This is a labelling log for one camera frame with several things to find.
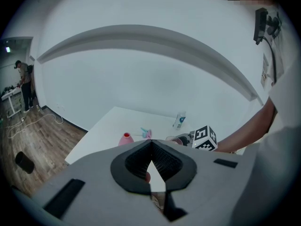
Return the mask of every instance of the black cable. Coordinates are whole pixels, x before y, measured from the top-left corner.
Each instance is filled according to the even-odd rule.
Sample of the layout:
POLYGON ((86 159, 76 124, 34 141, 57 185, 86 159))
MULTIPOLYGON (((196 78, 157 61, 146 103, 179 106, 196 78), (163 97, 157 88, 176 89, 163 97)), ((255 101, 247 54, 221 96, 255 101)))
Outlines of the black cable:
POLYGON ((274 70, 274 84, 276 84, 277 82, 277 74, 276 74, 276 60, 275 60, 275 54, 274 54, 274 51, 272 49, 272 46, 269 44, 269 41, 267 40, 266 37, 262 37, 264 40, 266 40, 266 42, 268 43, 269 45, 269 48, 271 49, 271 52, 272 52, 272 60, 273 60, 273 70, 274 70))
MULTIPOLYGON (((275 54, 274 54, 273 49, 272 49, 272 46, 269 44, 269 41, 267 40, 267 38, 264 37, 264 36, 263 36, 262 38, 263 38, 264 40, 266 40, 266 42, 268 43, 269 48, 271 49, 271 52, 272 52, 273 70, 274 70, 274 84, 275 84, 275 83, 277 82, 275 54)), ((275 116, 276 116, 276 113, 277 113, 277 110, 276 110, 276 108, 275 108, 275 106, 274 106, 274 109, 273 109, 273 117, 272 117, 272 119, 271 119, 271 122, 270 122, 270 124, 269 124, 269 127, 268 127, 266 133, 269 132, 269 129, 270 129, 270 127, 271 127, 271 125, 272 125, 272 123, 273 123, 273 121, 274 121, 274 118, 275 118, 275 116)))

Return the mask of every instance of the human arm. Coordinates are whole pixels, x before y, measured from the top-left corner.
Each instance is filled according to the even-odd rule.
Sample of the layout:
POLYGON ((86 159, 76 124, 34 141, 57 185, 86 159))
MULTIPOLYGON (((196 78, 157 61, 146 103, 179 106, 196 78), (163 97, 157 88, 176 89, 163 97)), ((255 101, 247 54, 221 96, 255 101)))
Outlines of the human arm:
POLYGON ((268 98, 263 108, 246 124, 218 143, 216 152, 230 153, 260 139, 268 130, 274 116, 274 104, 268 98))
POLYGON ((23 85, 24 80, 25 80, 25 69, 23 67, 20 68, 20 76, 21 76, 21 81, 19 85, 23 85))

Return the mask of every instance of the black trash can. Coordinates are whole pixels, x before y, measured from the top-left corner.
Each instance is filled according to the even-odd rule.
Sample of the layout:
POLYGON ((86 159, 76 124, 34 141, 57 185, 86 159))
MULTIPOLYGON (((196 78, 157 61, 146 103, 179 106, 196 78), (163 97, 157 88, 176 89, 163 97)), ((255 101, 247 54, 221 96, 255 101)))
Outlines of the black trash can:
POLYGON ((34 169, 34 163, 23 153, 19 152, 15 158, 16 164, 26 171, 28 174, 31 174, 34 169))

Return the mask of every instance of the white cable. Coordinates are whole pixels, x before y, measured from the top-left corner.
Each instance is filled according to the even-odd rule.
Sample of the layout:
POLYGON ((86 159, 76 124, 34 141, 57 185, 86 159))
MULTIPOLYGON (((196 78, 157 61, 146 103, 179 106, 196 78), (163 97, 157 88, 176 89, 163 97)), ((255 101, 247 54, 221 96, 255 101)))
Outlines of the white cable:
POLYGON ((17 131, 16 131, 16 133, 15 133, 13 136, 9 137, 9 133, 11 132, 11 130, 12 130, 13 128, 15 128, 15 127, 21 126, 21 125, 24 123, 24 121, 25 121, 25 119, 24 119, 24 121, 23 121, 20 125, 18 125, 18 124, 20 123, 20 122, 18 122, 15 126, 12 126, 12 128, 8 131, 8 139, 14 138, 14 137, 15 137, 17 134, 19 134, 20 132, 26 132, 26 127, 28 127, 28 126, 30 126, 30 125, 32 125, 32 124, 34 124, 34 123, 37 123, 38 121, 42 120, 45 116, 48 116, 48 115, 54 116, 54 117, 55 117, 55 122, 56 122, 58 125, 60 125, 60 124, 62 124, 62 123, 64 122, 62 116, 61 116, 62 122, 57 122, 57 121, 56 121, 56 116, 55 116, 54 114, 47 114, 47 115, 44 115, 43 117, 39 118, 37 121, 32 122, 32 123, 26 125, 22 130, 20 130, 20 129, 18 128, 17 131))

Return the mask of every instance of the black baseboard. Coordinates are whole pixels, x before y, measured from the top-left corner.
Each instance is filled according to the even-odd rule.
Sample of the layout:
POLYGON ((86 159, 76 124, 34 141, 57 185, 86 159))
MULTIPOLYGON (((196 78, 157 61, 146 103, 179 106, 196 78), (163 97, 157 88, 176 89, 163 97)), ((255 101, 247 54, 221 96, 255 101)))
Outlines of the black baseboard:
MULTIPOLYGON (((46 109, 46 108, 48 108, 49 110, 51 110, 47 105, 43 106, 43 107, 42 107, 42 110, 44 110, 44 109, 46 109)), ((53 110, 51 110, 51 111, 52 111, 56 116, 61 117, 59 114, 57 114, 57 113, 54 112, 53 110)), ((71 123, 70 121, 66 120, 64 117, 62 117, 62 119, 63 119, 65 122, 69 123, 70 125, 76 127, 77 129, 80 129, 80 130, 82 130, 82 131, 84 131, 84 132, 88 132, 87 130, 85 130, 85 129, 79 127, 79 126, 74 125, 74 124, 71 123)))

